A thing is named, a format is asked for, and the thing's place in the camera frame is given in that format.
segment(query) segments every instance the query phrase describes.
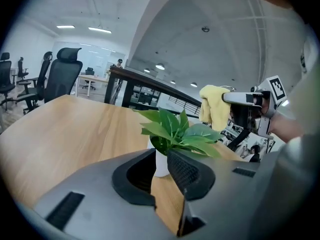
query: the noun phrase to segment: yellow cloth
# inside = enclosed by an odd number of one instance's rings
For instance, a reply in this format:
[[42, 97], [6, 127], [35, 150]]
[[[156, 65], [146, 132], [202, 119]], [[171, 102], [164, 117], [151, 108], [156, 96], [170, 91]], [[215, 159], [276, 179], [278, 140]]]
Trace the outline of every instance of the yellow cloth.
[[199, 119], [204, 123], [212, 123], [212, 129], [221, 132], [226, 128], [230, 114], [230, 104], [222, 100], [222, 94], [230, 90], [214, 85], [207, 85], [200, 91], [202, 98]]

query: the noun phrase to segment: potted plant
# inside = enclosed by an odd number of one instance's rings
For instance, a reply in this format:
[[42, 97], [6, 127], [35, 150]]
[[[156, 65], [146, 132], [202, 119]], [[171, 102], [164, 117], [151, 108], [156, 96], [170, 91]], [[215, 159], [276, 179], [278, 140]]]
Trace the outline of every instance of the potted plant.
[[156, 149], [155, 176], [164, 177], [169, 174], [167, 151], [171, 148], [193, 151], [210, 157], [220, 157], [212, 144], [217, 142], [222, 135], [202, 123], [190, 126], [185, 110], [180, 113], [179, 119], [163, 108], [159, 108], [159, 111], [134, 111], [151, 121], [141, 123], [143, 126], [141, 134], [149, 135], [148, 148]]

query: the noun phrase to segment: ceiling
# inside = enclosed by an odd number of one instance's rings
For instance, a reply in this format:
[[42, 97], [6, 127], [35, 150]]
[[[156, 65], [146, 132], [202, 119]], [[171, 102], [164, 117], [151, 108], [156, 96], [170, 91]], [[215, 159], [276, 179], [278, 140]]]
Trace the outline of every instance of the ceiling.
[[[202, 31], [208, 26], [210, 31]], [[211, 84], [249, 91], [279, 75], [289, 93], [301, 79], [305, 26], [292, 10], [263, 0], [169, 0], [129, 66], [179, 88]], [[155, 68], [163, 63], [165, 70]]]
[[[30, 0], [22, 15], [59, 36], [108, 39], [129, 51], [150, 0]], [[74, 25], [75, 29], [58, 29]], [[88, 27], [111, 30], [112, 34]]]

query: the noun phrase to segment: rectangular vent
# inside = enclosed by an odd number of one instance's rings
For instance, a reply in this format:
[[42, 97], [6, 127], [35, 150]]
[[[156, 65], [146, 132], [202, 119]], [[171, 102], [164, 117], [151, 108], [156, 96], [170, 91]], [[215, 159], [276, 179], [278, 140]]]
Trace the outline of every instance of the rectangular vent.
[[243, 168], [239, 168], [239, 167], [235, 168], [233, 170], [233, 172], [236, 173], [236, 174], [240, 174], [240, 175], [243, 175], [243, 176], [250, 177], [250, 178], [253, 178], [255, 176], [255, 174], [256, 174], [256, 172], [253, 171], [253, 170], [247, 170], [247, 169], [243, 169]]
[[70, 192], [48, 215], [46, 221], [62, 231], [84, 197], [84, 194]]

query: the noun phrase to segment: black office chair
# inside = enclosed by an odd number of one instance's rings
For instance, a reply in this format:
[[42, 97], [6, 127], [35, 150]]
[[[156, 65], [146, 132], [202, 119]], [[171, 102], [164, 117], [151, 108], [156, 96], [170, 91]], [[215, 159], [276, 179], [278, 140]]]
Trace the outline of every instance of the black office chair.
[[[82, 62], [77, 60], [80, 49], [62, 48], [58, 51], [57, 59], [52, 62], [48, 82], [44, 90], [44, 103], [65, 94], [70, 94], [83, 66]], [[31, 93], [17, 98], [17, 101], [26, 101], [30, 112], [36, 108], [31, 102], [35, 99], [37, 99], [37, 95]]]
[[20, 60], [18, 61], [18, 75], [16, 75], [16, 74], [13, 75], [14, 77], [21, 78], [21, 80], [16, 81], [17, 83], [24, 81], [25, 76], [29, 75], [29, 73], [27, 72], [27, 68], [25, 68], [25, 71], [23, 70], [23, 67], [22, 67], [23, 60], [24, 60], [24, 58], [20, 57]]
[[[18, 94], [18, 98], [28, 94], [35, 94], [34, 100], [32, 100], [32, 106], [34, 108], [38, 107], [37, 101], [42, 101], [45, 98], [45, 81], [46, 81], [46, 73], [50, 66], [52, 60], [52, 51], [47, 51], [43, 56], [43, 62], [40, 69], [40, 73], [38, 77], [26, 79], [25, 81], [21, 81], [18, 84], [24, 86], [24, 91]], [[31, 84], [30, 81], [33, 81], [33, 86], [28, 88], [28, 85]], [[29, 111], [29, 108], [25, 108], [23, 110], [23, 114]]]
[[4, 95], [4, 100], [1, 101], [0, 106], [5, 103], [5, 111], [8, 110], [7, 103], [15, 101], [13, 98], [8, 98], [8, 93], [16, 87], [10, 81], [11, 61], [9, 59], [9, 52], [2, 53], [0, 58], [0, 94]]
[[[94, 69], [93, 69], [92, 67], [88, 67], [88, 68], [86, 69], [86, 71], [85, 71], [85, 74], [86, 74], [86, 75], [94, 76], [94, 75], [95, 75]], [[82, 89], [89, 86], [89, 81], [88, 81], [88, 80], [85, 80], [85, 82], [86, 82], [87, 84], [86, 84], [85, 86], [82, 86]]]

